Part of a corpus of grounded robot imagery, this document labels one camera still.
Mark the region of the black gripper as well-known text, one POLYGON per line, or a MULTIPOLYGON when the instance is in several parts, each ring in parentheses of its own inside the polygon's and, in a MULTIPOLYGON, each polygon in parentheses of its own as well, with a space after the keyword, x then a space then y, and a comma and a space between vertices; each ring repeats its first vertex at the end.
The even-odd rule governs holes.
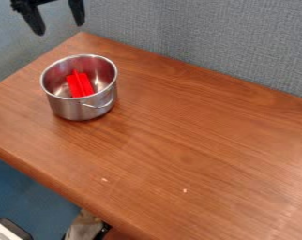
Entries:
MULTIPOLYGON (((10 0, 12 8, 21 14, 31 30, 39 36, 45 34, 45 24, 39 6, 57 0, 10 0)), ((84 0, 69 0, 71 12, 77 26, 85 23, 84 0)))

